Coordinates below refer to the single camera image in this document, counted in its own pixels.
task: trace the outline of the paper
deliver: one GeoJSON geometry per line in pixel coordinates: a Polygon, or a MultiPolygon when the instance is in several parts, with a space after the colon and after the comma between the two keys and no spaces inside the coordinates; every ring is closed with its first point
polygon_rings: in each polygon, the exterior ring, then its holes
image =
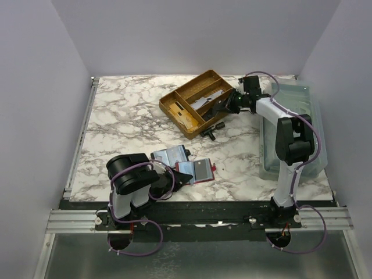
{"type": "Polygon", "coordinates": [[[202,107],[205,103],[208,103],[208,100],[204,97],[201,97],[199,100],[197,100],[195,103],[192,103],[190,106],[197,110],[202,107]]]}
{"type": "Polygon", "coordinates": [[[223,94],[223,90],[218,90],[217,92],[211,94],[210,96],[208,97],[201,97],[200,99],[198,99],[195,103],[192,103],[190,106],[197,110],[199,108],[201,108],[203,105],[205,105],[206,103],[210,102],[211,100],[213,99],[216,99],[218,96],[221,96],[223,94]]]}

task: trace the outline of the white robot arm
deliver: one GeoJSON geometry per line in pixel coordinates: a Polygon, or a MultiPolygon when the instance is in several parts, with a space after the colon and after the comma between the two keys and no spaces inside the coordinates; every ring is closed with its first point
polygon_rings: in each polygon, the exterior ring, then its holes
{"type": "MultiPolygon", "coordinates": [[[[258,76],[240,78],[239,83],[238,90],[233,90],[225,101],[214,105],[213,114],[239,113],[243,111],[241,108],[249,108],[251,113],[257,113],[275,125],[280,171],[278,187],[271,202],[278,210],[294,209],[294,198],[303,169],[299,166],[308,161],[309,156],[314,153],[313,132],[303,121],[294,117],[293,112],[291,115],[289,111],[284,112],[278,108],[269,94],[262,94],[258,76]]],[[[309,115],[301,117],[311,123],[309,115]]]]}

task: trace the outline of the wooden tray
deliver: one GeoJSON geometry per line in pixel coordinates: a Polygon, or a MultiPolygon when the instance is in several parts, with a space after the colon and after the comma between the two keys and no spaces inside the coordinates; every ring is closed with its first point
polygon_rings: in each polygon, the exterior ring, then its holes
{"type": "Polygon", "coordinates": [[[224,118],[227,113],[218,113],[217,116],[211,118],[208,121],[204,121],[202,116],[219,100],[225,100],[233,87],[229,85],[221,76],[219,76],[215,71],[209,70],[200,76],[195,77],[188,83],[182,85],[180,88],[172,91],[171,93],[165,95],[159,101],[159,106],[161,110],[177,125],[181,132],[189,140],[195,138],[202,131],[206,130],[211,125],[215,124],[222,118],[224,118]],[[197,110],[194,110],[190,104],[194,103],[201,97],[207,97],[219,90],[223,90],[223,94],[216,99],[206,103],[197,110]],[[190,114],[199,122],[199,127],[193,132],[188,132],[182,124],[180,124],[174,116],[169,112],[169,106],[172,103],[178,101],[184,109],[186,109],[190,114]]]}

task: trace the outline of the black connector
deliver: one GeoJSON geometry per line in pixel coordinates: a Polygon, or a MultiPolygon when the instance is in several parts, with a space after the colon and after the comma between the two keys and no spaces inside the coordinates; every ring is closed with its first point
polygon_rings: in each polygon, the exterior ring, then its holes
{"type": "Polygon", "coordinates": [[[216,139],[216,137],[213,135],[213,131],[215,131],[215,130],[221,130],[222,128],[224,128],[225,127],[225,123],[224,122],[220,122],[219,124],[216,124],[215,126],[211,126],[211,127],[209,127],[207,130],[205,130],[205,131],[202,131],[201,133],[200,133],[200,135],[202,136],[202,137],[205,137],[206,135],[208,135],[209,137],[210,137],[210,139],[212,140],[212,141],[214,141],[215,139],[216,139]]]}

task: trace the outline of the metal floor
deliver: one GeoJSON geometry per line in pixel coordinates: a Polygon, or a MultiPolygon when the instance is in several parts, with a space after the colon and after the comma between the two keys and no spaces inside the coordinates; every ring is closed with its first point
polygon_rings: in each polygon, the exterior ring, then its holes
{"type": "MultiPolygon", "coordinates": [[[[289,248],[315,246],[322,232],[293,232],[289,248]]],[[[317,252],[290,255],[266,242],[167,242],[148,257],[117,256],[108,252],[105,234],[59,234],[47,268],[48,279],[357,279],[342,231],[329,233],[317,252]]],[[[134,243],[142,252],[153,243],[134,243]]]]}

